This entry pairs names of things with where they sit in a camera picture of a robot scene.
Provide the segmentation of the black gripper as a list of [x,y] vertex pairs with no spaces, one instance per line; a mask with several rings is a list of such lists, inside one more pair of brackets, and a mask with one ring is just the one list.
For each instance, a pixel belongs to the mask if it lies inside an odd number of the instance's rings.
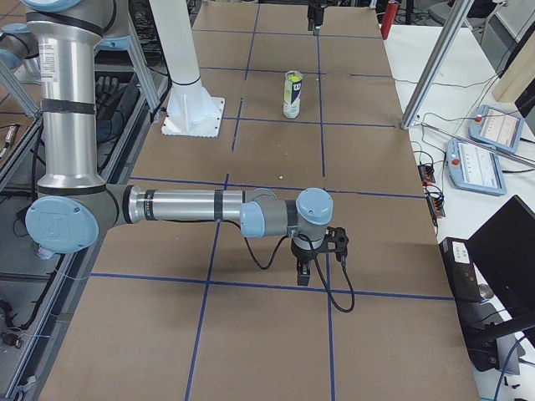
[[291,251],[296,257],[296,271],[298,286],[309,285],[311,272],[310,262],[326,247],[325,239],[312,240],[307,236],[295,236],[292,239]]

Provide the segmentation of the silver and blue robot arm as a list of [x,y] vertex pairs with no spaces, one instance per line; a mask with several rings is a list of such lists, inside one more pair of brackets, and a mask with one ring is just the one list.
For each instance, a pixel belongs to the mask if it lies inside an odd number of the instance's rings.
[[[16,3],[16,1],[6,1],[9,7]],[[305,18],[305,4],[306,1],[261,1],[261,3],[277,4],[278,9],[272,8],[268,10],[268,6],[264,4],[263,11],[274,11],[275,17],[280,17],[281,19],[277,20],[282,23],[282,28],[259,28],[257,27],[258,32],[275,32],[277,29],[282,32],[283,28],[286,28],[288,32],[295,34],[302,34],[301,38],[307,40],[311,39],[309,36],[310,33],[307,33]],[[15,10],[8,13],[8,5],[4,3],[4,6],[1,6],[1,25],[7,24],[8,22],[22,22],[23,17],[15,14],[23,14],[22,5],[17,5]],[[222,80],[224,78],[217,78],[217,76],[223,75],[228,76],[229,82],[234,79],[238,82],[241,75],[238,74],[241,72],[240,69],[230,70],[230,69],[206,69],[205,80],[209,84],[214,84],[213,89],[223,89],[228,90],[227,96],[231,98],[236,96],[239,98],[239,92],[241,89],[237,89],[231,94],[230,89],[225,89],[225,85]],[[15,105],[15,100],[10,99],[11,94],[8,89],[1,84],[1,125],[9,123],[18,123],[21,125],[31,124],[31,120],[23,116],[22,106]],[[204,179],[198,178],[201,177],[201,173],[207,173],[206,171],[201,171],[201,167],[214,167],[215,172],[222,172],[229,166],[230,159],[222,156],[224,160],[220,160],[216,163],[216,156],[213,153],[212,156],[209,155],[209,150],[215,152],[215,145],[207,145],[209,139],[187,139],[186,137],[179,136],[162,136],[159,134],[160,125],[163,123],[160,122],[156,125],[153,125],[152,128],[148,129],[146,127],[141,128],[132,128],[132,133],[129,141],[124,142],[120,148],[121,156],[117,156],[119,159],[116,160],[116,167],[111,169],[108,165],[106,167],[107,171],[110,174],[113,170],[113,181],[115,180],[128,180],[125,178],[127,175],[132,174],[132,176],[145,177],[137,178],[134,180],[141,181],[154,181],[158,180],[219,180],[216,178],[208,179],[208,175]],[[24,133],[28,127],[22,127],[19,132],[22,137],[16,139],[15,146],[19,146],[20,138],[25,139],[25,136],[28,136],[29,133]],[[14,282],[29,282],[31,284],[42,284],[45,279],[48,278],[46,274],[50,269],[53,268],[51,261],[40,261],[36,256],[33,256],[33,243],[29,240],[29,236],[26,236],[23,227],[20,226],[21,221],[18,221],[15,225],[17,230],[15,234],[8,230],[8,222],[13,222],[16,216],[8,216],[8,206],[11,207],[23,207],[24,200],[26,196],[31,195],[29,193],[29,184],[31,181],[30,172],[26,169],[29,169],[29,162],[31,156],[29,153],[22,153],[23,161],[20,165],[12,166],[11,170],[8,170],[9,173],[12,173],[11,178],[1,179],[1,204],[2,201],[6,201],[3,206],[1,206],[1,286],[4,285],[7,287],[7,283]]]

